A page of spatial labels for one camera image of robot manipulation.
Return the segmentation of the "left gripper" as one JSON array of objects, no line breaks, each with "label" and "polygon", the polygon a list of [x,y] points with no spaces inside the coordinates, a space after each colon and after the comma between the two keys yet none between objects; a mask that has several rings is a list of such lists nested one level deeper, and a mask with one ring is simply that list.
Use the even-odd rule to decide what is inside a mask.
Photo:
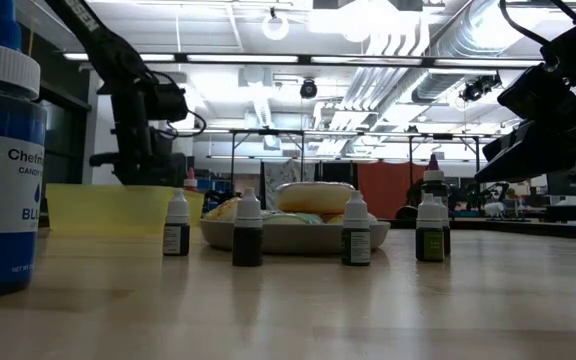
[{"label": "left gripper", "polygon": [[[144,90],[120,89],[111,95],[115,121],[115,136],[121,154],[168,154],[169,140],[146,119]],[[91,167],[111,165],[112,173],[123,185],[135,185],[136,165],[118,152],[94,154]],[[156,158],[155,183],[161,186],[182,186],[187,178],[187,157],[183,153]]]}]

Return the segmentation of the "patterned background cloth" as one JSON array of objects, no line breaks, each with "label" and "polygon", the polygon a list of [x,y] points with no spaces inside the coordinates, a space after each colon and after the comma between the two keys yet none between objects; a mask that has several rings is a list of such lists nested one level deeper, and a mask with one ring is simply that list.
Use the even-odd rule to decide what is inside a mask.
[{"label": "patterned background cloth", "polygon": [[285,162],[263,162],[264,200],[267,210],[277,210],[277,188],[293,182],[312,182],[315,178],[315,164],[296,160]]}]

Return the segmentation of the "yellow plastic tray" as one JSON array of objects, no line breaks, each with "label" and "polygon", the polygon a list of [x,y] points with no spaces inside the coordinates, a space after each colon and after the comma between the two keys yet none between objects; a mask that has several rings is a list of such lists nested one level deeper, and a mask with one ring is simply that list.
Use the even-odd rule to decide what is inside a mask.
[{"label": "yellow plastic tray", "polygon": [[162,186],[49,184],[50,229],[60,234],[160,236],[175,189]]}]

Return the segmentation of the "blue candy color bottle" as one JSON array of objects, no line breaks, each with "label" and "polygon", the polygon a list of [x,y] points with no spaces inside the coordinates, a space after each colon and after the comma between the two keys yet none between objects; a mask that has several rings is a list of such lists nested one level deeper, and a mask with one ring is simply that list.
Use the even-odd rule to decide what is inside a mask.
[{"label": "blue candy color bottle", "polygon": [[0,295],[32,277],[44,170],[40,65],[21,51],[15,0],[0,0]]}]

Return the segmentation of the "black aluminium table frame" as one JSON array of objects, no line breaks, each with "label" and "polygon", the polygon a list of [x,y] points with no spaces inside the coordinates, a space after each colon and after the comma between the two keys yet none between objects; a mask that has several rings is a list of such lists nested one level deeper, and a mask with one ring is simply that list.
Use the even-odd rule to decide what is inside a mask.
[{"label": "black aluminium table frame", "polygon": [[576,225],[573,224],[498,221],[472,218],[451,220],[450,226],[455,230],[496,231],[576,239]]}]

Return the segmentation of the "orange background panel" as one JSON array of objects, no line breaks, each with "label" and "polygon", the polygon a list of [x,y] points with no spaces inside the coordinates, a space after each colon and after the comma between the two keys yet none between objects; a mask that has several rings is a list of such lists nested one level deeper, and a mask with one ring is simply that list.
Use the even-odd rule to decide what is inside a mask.
[{"label": "orange background panel", "polygon": [[412,184],[423,178],[425,165],[414,163],[360,163],[359,190],[367,203],[368,212],[378,219],[393,220],[407,203]]}]

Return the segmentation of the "black background monitor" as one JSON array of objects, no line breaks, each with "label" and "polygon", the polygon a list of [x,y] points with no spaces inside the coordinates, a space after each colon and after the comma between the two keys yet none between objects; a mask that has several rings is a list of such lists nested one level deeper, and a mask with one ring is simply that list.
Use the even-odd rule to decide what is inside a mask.
[{"label": "black background monitor", "polygon": [[573,168],[546,175],[547,193],[554,196],[576,196],[576,164]]}]

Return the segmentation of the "brown food coloring dropper bottle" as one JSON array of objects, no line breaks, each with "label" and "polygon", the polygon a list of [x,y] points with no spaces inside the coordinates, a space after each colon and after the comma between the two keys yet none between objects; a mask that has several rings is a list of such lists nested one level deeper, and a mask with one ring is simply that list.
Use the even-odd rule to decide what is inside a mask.
[{"label": "brown food coloring dropper bottle", "polygon": [[232,265],[258,267],[263,264],[263,218],[255,189],[246,188],[237,202],[232,238]]}]

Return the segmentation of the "silver ceiling duct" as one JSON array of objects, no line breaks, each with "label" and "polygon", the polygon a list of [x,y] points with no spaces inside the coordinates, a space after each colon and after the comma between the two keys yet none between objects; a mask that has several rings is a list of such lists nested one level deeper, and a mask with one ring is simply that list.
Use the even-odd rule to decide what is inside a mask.
[{"label": "silver ceiling duct", "polygon": [[[500,0],[473,0],[457,20],[431,46],[433,57],[499,57],[522,38],[504,19]],[[434,69],[416,72],[415,103],[432,103],[460,82],[464,74],[441,74]]]}]

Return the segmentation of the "dark food coloring dropper bottle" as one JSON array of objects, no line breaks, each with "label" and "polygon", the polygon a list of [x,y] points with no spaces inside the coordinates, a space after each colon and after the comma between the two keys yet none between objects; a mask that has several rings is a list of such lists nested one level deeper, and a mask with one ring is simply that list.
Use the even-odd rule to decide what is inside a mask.
[{"label": "dark food coloring dropper bottle", "polygon": [[177,188],[168,203],[163,228],[164,256],[187,256],[189,253],[190,224],[188,202],[183,190]]}]

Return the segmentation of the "black overhead light bar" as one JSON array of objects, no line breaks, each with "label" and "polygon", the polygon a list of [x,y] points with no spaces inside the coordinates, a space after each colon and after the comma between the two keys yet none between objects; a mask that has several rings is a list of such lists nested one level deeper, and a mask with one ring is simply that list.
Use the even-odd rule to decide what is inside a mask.
[{"label": "black overhead light bar", "polygon": [[145,63],[227,64],[227,65],[299,65],[333,67],[400,67],[448,69],[525,69],[541,63],[540,59],[505,57],[429,57],[368,55],[286,55],[245,53],[144,53]]}]

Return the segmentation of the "lime food coloring dropper bottle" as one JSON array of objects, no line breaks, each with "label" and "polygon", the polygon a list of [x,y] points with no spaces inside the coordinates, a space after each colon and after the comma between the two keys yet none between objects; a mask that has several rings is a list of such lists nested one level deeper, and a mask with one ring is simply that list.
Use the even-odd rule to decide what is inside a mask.
[{"label": "lime food coloring dropper bottle", "polygon": [[444,261],[443,215],[432,193],[424,193],[418,206],[415,254],[421,262]]}]

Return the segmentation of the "gray plate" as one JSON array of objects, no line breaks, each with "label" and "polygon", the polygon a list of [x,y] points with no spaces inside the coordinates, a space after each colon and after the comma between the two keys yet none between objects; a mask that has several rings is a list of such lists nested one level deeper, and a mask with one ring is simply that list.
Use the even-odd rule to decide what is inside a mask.
[{"label": "gray plate", "polygon": [[[231,250],[234,224],[201,220],[204,241],[211,247]],[[341,253],[341,224],[265,224],[264,254],[329,255]]]}]

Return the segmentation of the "mint drizzled donut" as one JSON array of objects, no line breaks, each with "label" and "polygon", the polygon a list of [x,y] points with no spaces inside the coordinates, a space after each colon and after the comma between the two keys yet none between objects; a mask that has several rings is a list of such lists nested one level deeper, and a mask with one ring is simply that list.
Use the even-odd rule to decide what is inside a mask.
[{"label": "mint drizzled donut", "polygon": [[274,210],[263,210],[261,214],[264,224],[319,225],[324,223],[320,216],[310,213],[286,213]]}]

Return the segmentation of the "green food coloring dropper bottle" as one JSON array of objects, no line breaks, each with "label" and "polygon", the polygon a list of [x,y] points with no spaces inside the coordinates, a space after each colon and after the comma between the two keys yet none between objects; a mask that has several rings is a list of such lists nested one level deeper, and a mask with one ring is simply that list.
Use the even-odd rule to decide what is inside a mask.
[{"label": "green food coloring dropper bottle", "polygon": [[371,232],[367,204],[355,190],[345,205],[341,235],[341,261],[347,266],[369,266]]}]

